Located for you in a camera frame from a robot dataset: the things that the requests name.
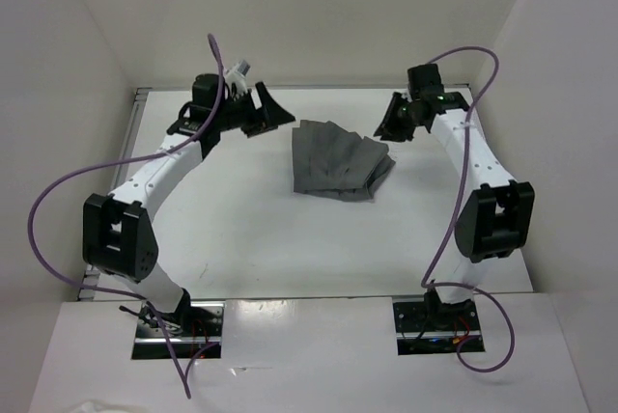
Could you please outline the grey pleated skirt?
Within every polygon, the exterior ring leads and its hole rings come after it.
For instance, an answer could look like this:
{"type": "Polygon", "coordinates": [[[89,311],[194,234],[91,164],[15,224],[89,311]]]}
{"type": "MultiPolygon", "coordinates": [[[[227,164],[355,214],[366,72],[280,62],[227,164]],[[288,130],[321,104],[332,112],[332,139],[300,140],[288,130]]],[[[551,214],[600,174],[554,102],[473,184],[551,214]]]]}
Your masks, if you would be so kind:
{"type": "Polygon", "coordinates": [[[303,120],[292,130],[293,189],[342,202],[368,202],[395,167],[389,147],[338,124],[303,120]]]}

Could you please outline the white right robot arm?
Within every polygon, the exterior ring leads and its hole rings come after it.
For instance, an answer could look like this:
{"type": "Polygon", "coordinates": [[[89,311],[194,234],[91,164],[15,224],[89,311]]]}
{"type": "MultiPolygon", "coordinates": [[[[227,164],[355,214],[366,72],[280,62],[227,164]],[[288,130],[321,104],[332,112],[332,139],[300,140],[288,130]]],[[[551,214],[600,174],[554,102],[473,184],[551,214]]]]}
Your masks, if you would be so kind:
{"type": "Polygon", "coordinates": [[[452,218],[421,279],[423,317],[446,328],[471,304],[490,262],[510,256],[527,239],[535,198],[494,159],[471,121],[472,106],[438,85],[394,93],[373,137],[333,122],[303,120],[292,130],[294,191],[368,203],[395,165],[389,143],[425,128],[444,147],[460,177],[452,218]]]}

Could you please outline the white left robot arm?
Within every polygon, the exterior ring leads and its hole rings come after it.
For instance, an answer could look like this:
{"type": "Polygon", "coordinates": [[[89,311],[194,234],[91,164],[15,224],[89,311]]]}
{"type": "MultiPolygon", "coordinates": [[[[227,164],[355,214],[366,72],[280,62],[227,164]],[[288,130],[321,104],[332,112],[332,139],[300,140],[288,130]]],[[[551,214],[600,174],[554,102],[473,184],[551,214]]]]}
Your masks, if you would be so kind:
{"type": "Polygon", "coordinates": [[[251,138],[295,121],[264,83],[241,91],[214,74],[200,75],[191,100],[168,127],[156,158],[107,195],[91,195],[83,206],[82,257],[116,277],[148,301],[139,318],[178,336],[208,314],[192,307],[186,289],[158,264],[152,222],[167,197],[220,142],[225,131],[240,129],[251,138]]]}

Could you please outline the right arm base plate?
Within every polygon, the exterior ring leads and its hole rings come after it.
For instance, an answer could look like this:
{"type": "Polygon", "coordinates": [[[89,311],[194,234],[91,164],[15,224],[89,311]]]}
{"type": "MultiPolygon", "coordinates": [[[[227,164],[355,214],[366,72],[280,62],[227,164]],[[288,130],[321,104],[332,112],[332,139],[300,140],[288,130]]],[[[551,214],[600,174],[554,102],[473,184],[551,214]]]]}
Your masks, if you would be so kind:
{"type": "Polygon", "coordinates": [[[394,298],[392,311],[399,356],[484,352],[475,303],[438,304],[433,295],[394,298]]]}

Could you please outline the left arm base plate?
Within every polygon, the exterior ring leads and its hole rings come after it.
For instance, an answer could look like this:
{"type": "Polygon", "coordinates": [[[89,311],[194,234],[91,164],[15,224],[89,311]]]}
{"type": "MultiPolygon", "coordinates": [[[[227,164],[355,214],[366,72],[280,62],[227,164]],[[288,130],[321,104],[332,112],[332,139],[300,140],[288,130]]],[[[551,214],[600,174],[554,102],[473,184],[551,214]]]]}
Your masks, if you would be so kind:
{"type": "MultiPolygon", "coordinates": [[[[192,306],[199,308],[200,318],[185,326],[183,330],[170,332],[170,343],[178,359],[219,359],[222,352],[222,332],[225,313],[223,301],[196,301],[192,306]]],[[[163,332],[157,323],[146,321],[146,307],[139,313],[127,310],[138,317],[133,340],[132,360],[170,359],[163,332]]]]}

